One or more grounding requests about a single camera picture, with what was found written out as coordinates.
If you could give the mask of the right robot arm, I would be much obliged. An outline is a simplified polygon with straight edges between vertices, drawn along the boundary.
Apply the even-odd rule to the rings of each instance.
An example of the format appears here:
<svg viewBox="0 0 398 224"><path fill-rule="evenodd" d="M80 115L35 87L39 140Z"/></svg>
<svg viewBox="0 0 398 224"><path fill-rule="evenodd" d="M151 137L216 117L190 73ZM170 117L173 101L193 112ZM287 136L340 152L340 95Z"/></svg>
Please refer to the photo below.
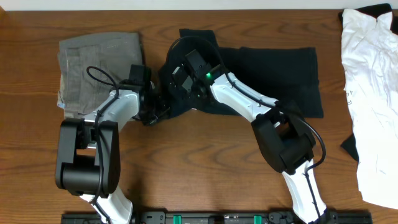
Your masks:
<svg viewBox="0 0 398 224"><path fill-rule="evenodd" d="M326 223L327 207L321 199L313 170L321 164L313 159L320 135L294 105L264 96L241 82L221 65L191 70L180 65L171 73L175 88L196 103L220 103L248 120L266 162L282 174L293 201L293 211L304 223Z"/></svg>

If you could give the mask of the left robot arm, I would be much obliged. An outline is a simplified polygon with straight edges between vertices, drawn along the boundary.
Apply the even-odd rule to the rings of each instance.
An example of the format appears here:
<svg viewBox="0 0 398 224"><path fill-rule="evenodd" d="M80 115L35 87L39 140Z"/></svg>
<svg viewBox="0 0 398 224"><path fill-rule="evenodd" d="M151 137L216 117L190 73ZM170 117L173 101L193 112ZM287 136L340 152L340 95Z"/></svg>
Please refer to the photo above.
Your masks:
<svg viewBox="0 0 398 224"><path fill-rule="evenodd" d="M91 204L101 223L135 223L133 203L119 187L119 133L129 121L154 123L159 97L154 84L119 84L82 118L60 125L55 184Z"/></svg>

